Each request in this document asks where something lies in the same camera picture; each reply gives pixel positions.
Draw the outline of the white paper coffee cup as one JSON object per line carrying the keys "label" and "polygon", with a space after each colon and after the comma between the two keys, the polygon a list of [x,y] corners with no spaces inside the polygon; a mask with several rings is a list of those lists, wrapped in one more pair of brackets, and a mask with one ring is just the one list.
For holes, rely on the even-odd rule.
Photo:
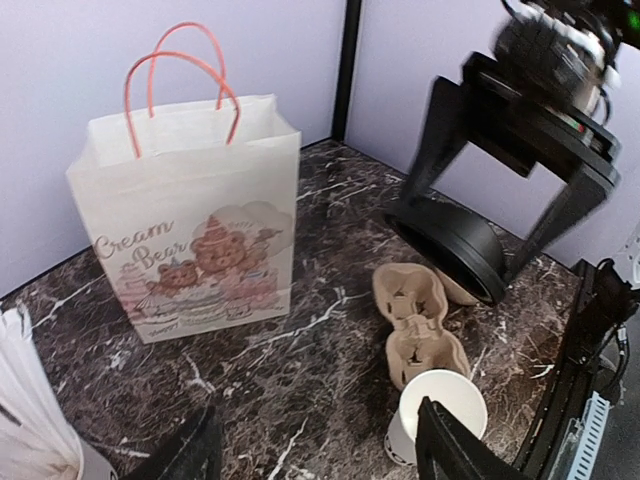
{"label": "white paper coffee cup", "polygon": [[433,369],[402,390],[384,449],[395,463],[414,466],[427,451],[440,458],[455,451],[454,437],[478,442],[487,425],[488,410],[478,387],[457,372]]}

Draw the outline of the black right frame post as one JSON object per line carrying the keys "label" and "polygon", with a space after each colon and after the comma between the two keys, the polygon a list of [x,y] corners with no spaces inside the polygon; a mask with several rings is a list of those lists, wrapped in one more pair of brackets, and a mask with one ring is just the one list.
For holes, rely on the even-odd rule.
{"label": "black right frame post", "polygon": [[347,0],[345,4],[345,18],[331,126],[331,139],[337,142],[343,142],[346,137],[362,5],[362,0]]}

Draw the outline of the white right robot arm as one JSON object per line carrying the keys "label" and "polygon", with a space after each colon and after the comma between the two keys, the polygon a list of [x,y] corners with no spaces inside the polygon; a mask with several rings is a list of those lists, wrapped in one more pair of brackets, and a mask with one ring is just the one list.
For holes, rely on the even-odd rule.
{"label": "white right robot arm", "polygon": [[[433,82],[416,157],[386,216],[409,245],[487,304],[615,189],[620,144],[592,115],[619,81],[619,47],[639,43],[634,1],[519,1],[507,12],[492,56],[471,54],[460,83]],[[540,165],[563,181],[512,258],[478,215],[426,195],[468,144],[520,176]]]}

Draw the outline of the black front table rail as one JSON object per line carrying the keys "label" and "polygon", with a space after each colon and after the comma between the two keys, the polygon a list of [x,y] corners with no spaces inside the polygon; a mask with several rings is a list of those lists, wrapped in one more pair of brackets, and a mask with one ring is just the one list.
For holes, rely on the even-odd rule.
{"label": "black front table rail", "polygon": [[620,398],[630,357],[626,322],[639,308],[639,290],[611,258],[578,265],[581,285],[558,357],[534,422],[513,466],[529,479],[568,479],[587,401],[594,391]]}

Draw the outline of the brown pulp cup carrier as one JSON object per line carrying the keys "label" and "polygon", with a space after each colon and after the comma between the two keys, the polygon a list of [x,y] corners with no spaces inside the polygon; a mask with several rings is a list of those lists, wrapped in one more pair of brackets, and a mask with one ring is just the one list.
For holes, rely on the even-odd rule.
{"label": "brown pulp cup carrier", "polygon": [[436,272],[416,263],[387,263],[374,271],[372,291],[378,311],[393,327],[385,353],[398,390],[433,369],[471,376],[463,345],[444,328],[449,301]]}

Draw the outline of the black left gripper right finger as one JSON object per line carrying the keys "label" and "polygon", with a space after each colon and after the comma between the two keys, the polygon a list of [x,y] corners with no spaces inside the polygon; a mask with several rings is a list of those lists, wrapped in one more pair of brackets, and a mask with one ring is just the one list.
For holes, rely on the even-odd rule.
{"label": "black left gripper right finger", "polygon": [[422,399],[418,410],[415,451],[420,480],[437,479],[437,468],[447,479],[528,479],[497,457],[440,402],[428,396]]}

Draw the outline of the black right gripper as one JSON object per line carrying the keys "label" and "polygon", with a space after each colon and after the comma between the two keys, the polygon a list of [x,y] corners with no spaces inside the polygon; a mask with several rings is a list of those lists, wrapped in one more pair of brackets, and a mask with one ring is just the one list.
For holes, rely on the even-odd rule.
{"label": "black right gripper", "polygon": [[414,204],[424,197],[467,138],[522,177],[536,164],[559,178],[571,177],[516,251],[507,284],[604,203],[619,182],[614,161],[621,145],[611,132],[575,108],[563,113],[535,102],[496,60],[474,52],[462,66],[462,86],[441,76],[432,84],[402,199]]}

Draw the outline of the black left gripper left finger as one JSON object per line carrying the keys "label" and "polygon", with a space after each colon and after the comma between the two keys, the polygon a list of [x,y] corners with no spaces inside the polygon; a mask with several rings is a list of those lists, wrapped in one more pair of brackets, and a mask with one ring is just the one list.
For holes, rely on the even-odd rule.
{"label": "black left gripper left finger", "polygon": [[222,440],[223,428],[216,408],[199,408],[123,479],[221,479]]}

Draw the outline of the white wrapped straws bundle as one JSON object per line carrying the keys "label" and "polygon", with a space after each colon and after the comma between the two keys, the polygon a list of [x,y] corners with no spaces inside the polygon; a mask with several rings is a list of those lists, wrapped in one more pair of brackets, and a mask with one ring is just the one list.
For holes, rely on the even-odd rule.
{"label": "white wrapped straws bundle", "polygon": [[1,477],[77,479],[82,452],[45,374],[25,307],[1,314]]}

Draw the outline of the white cup holding straws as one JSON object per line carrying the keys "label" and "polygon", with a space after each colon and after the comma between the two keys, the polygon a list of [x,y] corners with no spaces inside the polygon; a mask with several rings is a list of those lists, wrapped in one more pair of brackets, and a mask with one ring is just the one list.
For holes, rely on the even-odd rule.
{"label": "white cup holding straws", "polygon": [[81,464],[78,480],[118,480],[119,476],[111,463],[95,448],[80,440]]}

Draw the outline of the white cream bear paper bag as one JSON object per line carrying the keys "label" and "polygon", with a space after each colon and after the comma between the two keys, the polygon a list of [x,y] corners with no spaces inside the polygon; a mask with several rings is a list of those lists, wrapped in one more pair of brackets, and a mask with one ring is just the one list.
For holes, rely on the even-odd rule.
{"label": "white cream bear paper bag", "polygon": [[272,95],[126,107],[90,121],[67,180],[144,343],[290,310],[301,134]]}

